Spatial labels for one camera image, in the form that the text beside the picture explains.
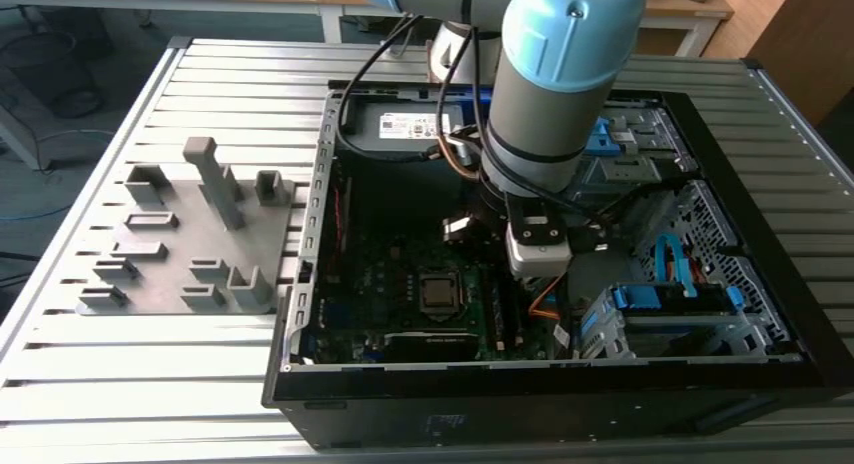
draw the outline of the blue plastic latch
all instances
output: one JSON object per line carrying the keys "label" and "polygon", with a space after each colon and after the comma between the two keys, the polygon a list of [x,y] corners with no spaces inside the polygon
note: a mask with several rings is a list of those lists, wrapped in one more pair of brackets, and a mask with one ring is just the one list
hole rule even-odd
{"label": "blue plastic latch", "polygon": [[735,286],[729,286],[725,288],[725,295],[729,296],[729,301],[732,302],[732,307],[736,312],[744,310],[744,296],[741,295],[741,291]]}
{"label": "blue plastic latch", "polygon": [[617,309],[659,310],[661,301],[653,286],[620,286],[613,289]]}
{"label": "blue plastic latch", "polygon": [[628,301],[625,300],[625,294],[623,294],[623,289],[613,289],[613,301],[616,302],[617,309],[625,309],[628,307]]}
{"label": "blue plastic latch", "polygon": [[596,127],[592,129],[587,139],[584,154],[589,156],[612,157],[623,153],[619,144],[613,143],[608,134],[608,120],[601,117],[596,120]]}
{"label": "blue plastic latch", "polygon": [[592,314],[589,314],[589,316],[587,316],[587,319],[584,319],[584,322],[581,323],[581,336],[587,334],[587,331],[589,331],[589,328],[592,327],[592,325],[596,323],[597,320],[599,320],[597,312],[593,312]]}

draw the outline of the floor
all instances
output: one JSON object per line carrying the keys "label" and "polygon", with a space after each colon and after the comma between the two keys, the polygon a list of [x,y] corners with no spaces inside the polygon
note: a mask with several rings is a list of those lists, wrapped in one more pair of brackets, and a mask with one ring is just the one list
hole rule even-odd
{"label": "floor", "polygon": [[[116,52],[89,63],[106,102],[95,114],[74,120],[53,118],[10,73],[0,68],[0,104],[11,109],[35,136],[73,129],[114,131],[170,36],[322,40],[318,18],[306,15],[157,11],[152,16],[154,25],[148,29],[140,29],[128,10],[106,10],[102,19]],[[358,32],[349,23],[342,24],[342,32],[344,42],[372,43],[378,38],[378,34]],[[26,33],[27,28],[17,12],[0,12],[0,45]],[[851,116],[854,97],[819,127],[831,143],[836,143],[848,163],[854,162],[854,147],[844,147],[841,143],[854,135]],[[46,173],[29,171],[0,144],[0,251],[35,256],[42,253],[63,212],[39,219],[9,219],[61,209],[73,202],[107,142],[105,134],[66,134],[43,141],[41,155],[54,163]],[[25,282],[25,277],[5,278],[25,274],[31,267],[31,263],[0,259],[0,319]]]}

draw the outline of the gray plastic block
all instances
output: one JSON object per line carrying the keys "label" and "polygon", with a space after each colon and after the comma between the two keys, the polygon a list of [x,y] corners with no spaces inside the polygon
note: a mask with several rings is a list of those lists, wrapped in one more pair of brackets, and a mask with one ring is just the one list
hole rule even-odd
{"label": "gray plastic block", "polygon": [[132,212],[124,225],[128,229],[174,229],[177,217],[172,212]]}
{"label": "gray plastic block", "polygon": [[[288,225],[290,223],[290,205],[293,203],[294,184],[284,180],[286,204],[261,206],[254,197],[256,180],[237,181],[244,196],[236,205],[244,216],[245,226],[237,230],[226,230],[217,211],[204,194],[198,192],[198,179],[174,179],[169,188],[160,193],[161,204],[142,208],[137,206],[130,212],[173,212],[180,222],[174,228],[138,227],[129,229],[124,225],[114,226],[113,239],[118,243],[109,253],[98,259],[125,258],[138,270],[137,279],[109,281],[118,286],[126,296],[125,305],[120,308],[89,308],[82,303],[77,312],[82,315],[181,315],[181,314],[264,314],[274,305],[270,296],[264,305],[252,307],[257,299],[244,297],[254,290],[262,299],[264,287],[246,290],[237,286],[237,301],[230,290],[225,288],[230,267],[244,271],[249,279],[249,271],[260,267],[262,282],[274,282],[281,265],[281,249],[286,242]],[[206,306],[193,309],[182,299],[182,287],[197,287],[214,284],[224,298],[218,307]]]}
{"label": "gray plastic block", "polygon": [[213,153],[216,152],[216,142],[209,137],[190,137],[184,145],[184,159],[196,166],[201,182],[204,183],[204,193],[210,203],[216,207],[216,211],[225,224],[228,230],[240,229],[245,222],[242,214],[234,203],[234,188],[237,187],[233,180],[222,176],[221,169],[216,162]]}
{"label": "gray plastic block", "polygon": [[106,282],[128,281],[138,276],[138,269],[125,257],[95,261],[91,272]]}
{"label": "gray plastic block", "polygon": [[289,195],[284,189],[278,171],[258,171],[254,177],[254,196],[261,206],[288,204]]}
{"label": "gray plastic block", "polygon": [[198,282],[225,283],[228,271],[228,265],[222,259],[193,257],[189,260],[189,272]]}
{"label": "gray plastic block", "polygon": [[181,299],[193,311],[217,311],[225,306],[225,298],[213,284],[196,284],[181,288]]}
{"label": "gray plastic block", "polygon": [[124,187],[137,204],[160,204],[160,189],[169,186],[169,180],[156,164],[133,166]]}
{"label": "gray plastic block", "polygon": [[79,302],[90,309],[112,310],[126,304],[126,296],[116,286],[91,286],[79,291]]}
{"label": "gray plastic block", "polygon": [[128,259],[162,260],[168,253],[161,242],[116,242],[109,255]]}
{"label": "gray plastic block", "polygon": [[233,294],[237,305],[242,309],[266,306],[266,301],[272,295],[272,287],[261,275],[261,268],[258,266],[252,268],[252,277],[248,282],[242,278],[240,270],[232,267],[230,274],[228,275],[226,289]]}

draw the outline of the blue drive bracket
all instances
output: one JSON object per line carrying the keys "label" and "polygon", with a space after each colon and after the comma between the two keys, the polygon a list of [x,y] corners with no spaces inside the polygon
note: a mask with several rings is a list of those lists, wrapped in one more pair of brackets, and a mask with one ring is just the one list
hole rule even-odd
{"label": "blue drive bracket", "polygon": [[592,128],[592,133],[587,139],[584,154],[599,157],[613,157],[623,153],[619,144],[611,139],[608,124],[609,121],[601,117],[596,120],[596,126]]}
{"label": "blue drive bracket", "polygon": [[681,241],[675,234],[663,233],[655,241],[655,280],[667,281],[667,259],[664,252],[667,247],[672,250],[673,268],[676,270],[676,281],[684,287],[684,297],[696,297],[696,288],[691,279],[691,266],[688,258],[684,257]]}
{"label": "blue drive bracket", "polygon": [[660,310],[661,308],[655,286],[619,286],[611,292],[619,310]]}

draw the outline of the aluminum extrusion table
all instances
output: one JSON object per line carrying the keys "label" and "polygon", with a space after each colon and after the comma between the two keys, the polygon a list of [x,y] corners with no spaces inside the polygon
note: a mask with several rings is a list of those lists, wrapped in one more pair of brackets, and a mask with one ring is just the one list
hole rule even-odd
{"label": "aluminum extrusion table", "polygon": [[[77,316],[78,280],[94,278],[81,269],[107,248],[103,226],[132,203],[120,185],[130,163],[186,174],[184,140],[210,135],[237,178],[276,169],[300,183],[304,203],[325,83],[349,78],[373,50],[173,43],[0,329],[0,462],[851,461],[854,395],[707,438],[317,454],[260,405],[274,316]],[[425,51],[409,49],[380,60],[368,78],[424,80],[424,61]],[[619,87],[689,93],[854,349],[854,181],[764,73],[737,61],[636,58]],[[294,277],[301,218],[297,210],[281,284]]]}

